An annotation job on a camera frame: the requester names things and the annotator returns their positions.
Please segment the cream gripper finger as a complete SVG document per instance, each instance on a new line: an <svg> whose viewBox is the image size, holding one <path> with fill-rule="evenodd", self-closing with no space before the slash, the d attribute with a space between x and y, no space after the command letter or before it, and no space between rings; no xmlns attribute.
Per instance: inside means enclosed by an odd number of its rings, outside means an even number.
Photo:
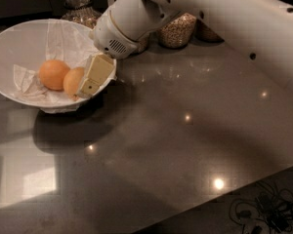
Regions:
<svg viewBox="0 0 293 234"><path fill-rule="evenodd" d="M84 76L78 85L77 95L80 98L91 98L114 70L115 62L110 56L105 54L89 56Z"/></svg>

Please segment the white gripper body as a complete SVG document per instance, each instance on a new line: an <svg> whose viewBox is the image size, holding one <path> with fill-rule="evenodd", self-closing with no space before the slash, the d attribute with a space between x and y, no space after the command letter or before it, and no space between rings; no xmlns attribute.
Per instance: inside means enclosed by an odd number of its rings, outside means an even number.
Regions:
<svg viewBox="0 0 293 234"><path fill-rule="evenodd" d="M111 10L106 10L97 20L90 32L94 46L102 53L114 59L125 59L134 53L139 43L128 39L116 26Z"/></svg>

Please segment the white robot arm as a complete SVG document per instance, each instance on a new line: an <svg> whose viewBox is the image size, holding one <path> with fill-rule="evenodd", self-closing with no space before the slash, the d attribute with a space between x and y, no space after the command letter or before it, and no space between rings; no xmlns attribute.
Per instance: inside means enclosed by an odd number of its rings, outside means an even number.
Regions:
<svg viewBox="0 0 293 234"><path fill-rule="evenodd" d="M184 13L293 94L293 6L279 0L116 0L90 37L101 52L125 59L143 38Z"/></svg>

